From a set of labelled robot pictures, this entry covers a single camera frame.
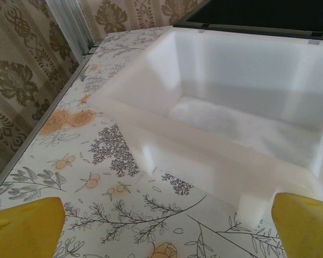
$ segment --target printed flower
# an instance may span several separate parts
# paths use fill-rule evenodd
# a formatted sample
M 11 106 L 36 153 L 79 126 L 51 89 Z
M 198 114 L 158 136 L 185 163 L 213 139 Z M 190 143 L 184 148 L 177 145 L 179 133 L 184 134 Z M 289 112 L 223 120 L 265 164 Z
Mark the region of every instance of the printed flower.
M 35 56 L 34 58 L 50 80 L 56 80 L 58 78 L 58 70 L 44 49 L 40 56 Z
M 125 31 L 124 22 L 128 20 L 127 13 L 119 8 L 116 4 L 111 3 L 110 0 L 103 0 L 99 6 L 96 15 L 96 21 L 104 25 L 107 33 Z
M 161 10 L 164 15 L 170 16 L 168 22 L 170 25 L 173 25 L 182 16 L 191 11 L 196 5 L 196 0 L 166 0 L 165 5 L 161 6 Z
M 91 94 L 86 94 L 85 96 L 83 96 L 83 97 L 79 100 L 80 104 L 81 104 L 81 105 L 85 105 L 85 104 L 87 104 L 87 99 L 88 99 L 90 96 L 91 96 Z
M 151 258 L 177 258 L 177 249 L 170 243 L 163 243 L 155 249 Z
M 65 110 L 55 110 L 50 117 L 48 118 L 47 122 L 42 126 L 41 130 L 39 131 L 39 135 L 50 135 L 62 128 L 64 124 L 67 122 L 67 118 L 69 114 Z
M 34 101 L 33 94 L 38 88 L 32 79 L 32 71 L 20 63 L 0 61 L 0 92 L 5 98 L 17 98 L 17 102 L 26 106 L 27 101 Z
M 51 48 L 55 52 L 59 51 L 62 59 L 65 59 L 66 56 L 71 57 L 71 48 L 67 40 L 59 25 L 53 21 L 50 22 L 49 40 Z
M 82 110 L 74 114 L 69 119 L 69 124 L 74 127 L 80 127 L 88 124 L 95 118 L 95 113 L 91 110 Z
M 99 64 L 93 64 L 90 68 L 90 71 L 97 71 L 100 68 Z

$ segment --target branch illustration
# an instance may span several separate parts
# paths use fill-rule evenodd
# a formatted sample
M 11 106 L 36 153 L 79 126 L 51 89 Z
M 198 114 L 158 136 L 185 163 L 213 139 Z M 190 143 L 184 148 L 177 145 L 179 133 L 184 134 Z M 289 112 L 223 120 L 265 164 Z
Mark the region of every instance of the branch illustration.
M 199 224 L 199 228 L 200 228 L 200 235 L 198 237 L 197 241 L 190 241 L 185 243 L 185 246 L 192 246 L 192 245 L 196 245 L 196 254 L 192 254 L 189 255 L 188 258 L 207 258 L 206 256 L 206 250 L 210 251 L 210 252 L 214 252 L 214 250 L 206 245 L 203 241 L 203 233 L 202 233 L 202 227 L 201 224 Z M 211 255 L 210 258 L 216 258 L 216 254 Z
M 167 206 L 164 204 L 158 204 L 154 198 L 150 199 L 148 195 L 143 197 L 145 206 L 148 206 L 152 212 L 161 212 L 161 217 L 147 216 L 144 213 L 136 213 L 131 210 L 128 211 L 125 209 L 125 203 L 123 200 L 119 200 L 113 205 L 114 208 L 112 211 L 117 211 L 118 213 L 117 221 L 110 220 L 111 214 L 106 213 L 102 204 L 93 203 L 93 205 L 89 207 L 92 210 L 91 215 L 88 216 L 87 212 L 84 212 L 81 216 L 79 208 L 75 208 L 71 203 L 65 203 L 64 209 L 67 219 L 75 219 L 71 224 L 70 230 L 75 230 L 76 228 L 80 230 L 91 229 L 94 223 L 97 223 L 99 226 L 110 224 L 111 229 L 107 230 L 107 235 L 102 238 L 102 243 L 119 240 L 120 235 L 125 229 L 132 230 L 136 233 L 134 236 L 135 243 L 155 241 L 155 232 L 157 229 L 160 235 L 163 235 L 164 231 L 168 230 L 168 225 L 166 223 L 168 218 L 191 209 L 199 204 L 206 196 L 186 209 L 181 209 L 176 206 L 175 203 Z
M 65 258 L 68 255 L 73 257 L 79 257 L 80 254 L 78 253 L 78 250 L 85 244 L 84 241 L 75 242 L 75 236 L 72 238 L 66 239 L 65 242 L 59 241 L 56 250 L 54 252 L 53 258 Z
M 17 170 L 17 174 L 11 174 L 13 181 L 5 181 L 0 187 L 0 195 L 7 192 L 12 195 L 11 200 L 24 198 L 24 202 L 31 201 L 41 196 L 43 189 L 52 188 L 65 192 L 62 185 L 67 182 L 59 172 L 44 169 L 42 173 L 36 174 L 33 170 L 23 167 L 25 171 Z
M 263 256 L 266 258 L 267 254 L 270 255 L 271 250 L 274 252 L 274 254 L 278 258 L 286 258 L 285 250 L 281 244 L 281 241 L 278 237 L 278 234 L 276 236 L 271 236 L 271 229 L 269 229 L 267 232 L 265 232 L 265 228 L 262 228 L 256 233 L 253 233 L 251 230 L 244 228 L 241 226 L 241 223 L 239 223 L 236 220 L 237 214 L 235 213 L 233 219 L 231 216 L 229 216 L 229 225 L 230 227 L 225 230 L 225 231 L 215 231 L 208 226 L 202 224 L 201 222 L 197 221 L 196 219 L 192 218 L 191 216 L 188 215 L 191 219 L 196 221 L 200 226 L 203 226 L 216 235 L 224 238 L 225 240 L 231 242 L 233 245 L 239 247 L 240 249 L 244 250 L 248 254 L 251 255 L 251 257 L 258 258 L 255 254 L 251 253 L 250 251 L 244 249 L 243 247 L 237 245 L 235 242 L 229 240 L 228 238 L 225 237 L 226 234 L 246 234 L 251 236 L 251 241 L 252 241 L 252 246 L 254 248 L 255 253 L 257 254 L 258 251 L 260 250 Z

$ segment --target gray botanical print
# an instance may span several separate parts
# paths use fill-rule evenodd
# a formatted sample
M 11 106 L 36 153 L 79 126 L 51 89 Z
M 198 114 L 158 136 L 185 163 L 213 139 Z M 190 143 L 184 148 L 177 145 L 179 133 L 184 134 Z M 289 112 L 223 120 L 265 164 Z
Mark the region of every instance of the gray botanical print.
M 55 189 L 64 191 L 62 185 L 67 182 L 59 172 L 52 172 L 44 169 L 42 173 L 36 174 L 33 170 L 23 167 L 24 170 L 17 170 L 16 174 L 11 174 L 0 187 L 0 195 L 7 192 L 11 195 L 10 200 L 23 199 L 30 202 L 41 197 L 43 189 Z
M 195 207 L 203 201 L 202 199 L 194 203 L 193 205 L 182 209 L 177 206 L 176 203 L 164 205 L 158 203 L 155 198 L 151 198 L 149 195 L 144 195 L 144 207 L 147 209 L 144 212 L 135 212 L 134 210 L 128 210 L 125 207 L 124 200 L 119 200 L 113 204 L 111 209 L 117 213 L 117 219 L 114 219 L 114 215 L 107 213 L 103 204 L 93 203 L 89 207 L 89 212 L 84 212 L 82 215 L 80 209 L 67 202 L 64 204 L 64 209 L 67 219 L 71 219 L 73 223 L 70 224 L 70 229 L 83 229 L 91 230 L 96 225 L 107 224 L 110 226 L 109 230 L 106 230 L 106 235 L 102 237 L 102 243 L 109 241 L 119 241 L 121 234 L 124 231 L 132 230 L 134 233 L 135 243 L 152 242 L 156 240 L 156 235 L 163 235 L 165 231 L 168 231 L 167 219 L 173 216 L 177 216 L 189 209 Z
M 173 186 L 175 194 L 177 195 L 189 195 L 190 189 L 194 188 L 194 186 L 192 186 L 191 184 L 188 184 L 170 174 L 165 174 L 161 176 L 161 179 L 163 181 L 169 182 L 170 185 Z
M 100 138 L 94 140 L 90 149 L 90 152 L 94 153 L 92 162 L 94 165 L 114 157 L 110 168 L 117 171 L 118 177 L 125 176 L 126 173 L 135 176 L 140 172 L 117 125 L 104 128 L 98 135 Z

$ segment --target yellow object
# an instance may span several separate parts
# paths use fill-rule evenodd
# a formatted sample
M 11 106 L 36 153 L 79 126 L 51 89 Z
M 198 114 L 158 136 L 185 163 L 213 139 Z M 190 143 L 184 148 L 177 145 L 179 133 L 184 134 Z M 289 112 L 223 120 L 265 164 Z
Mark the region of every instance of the yellow object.
M 52 258 L 64 222 L 58 197 L 0 211 L 0 258 Z
M 323 258 L 323 202 L 278 193 L 271 213 L 288 258 Z

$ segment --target orange flower print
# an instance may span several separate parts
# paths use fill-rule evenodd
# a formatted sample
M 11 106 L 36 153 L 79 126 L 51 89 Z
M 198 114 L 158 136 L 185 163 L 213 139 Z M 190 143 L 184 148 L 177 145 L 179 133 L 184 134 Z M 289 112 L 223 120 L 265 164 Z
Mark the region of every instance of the orange flower print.
M 95 112 L 91 110 L 81 110 L 69 118 L 69 124 L 74 127 L 87 125 L 95 118 Z
M 80 104 L 81 104 L 81 105 L 85 105 L 85 104 L 87 104 L 87 99 L 88 99 L 90 96 L 91 96 L 91 94 L 86 94 L 85 96 L 83 96 L 83 97 L 79 100 Z
M 38 132 L 39 135 L 50 135 L 66 124 L 69 114 L 65 110 L 55 110 Z
M 61 160 L 50 160 L 47 163 L 53 163 L 57 170 L 65 168 L 67 165 L 72 167 L 72 162 L 75 160 L 74 156 L 68 156 L 68 153 Z
M 97 71 L 100 68 L 99 64 L 94 64 L 91 66 L 90 71 Z
M 151 258 L 177 258 L 177 249 L 170 243 L 163 243 L 155 249 Z

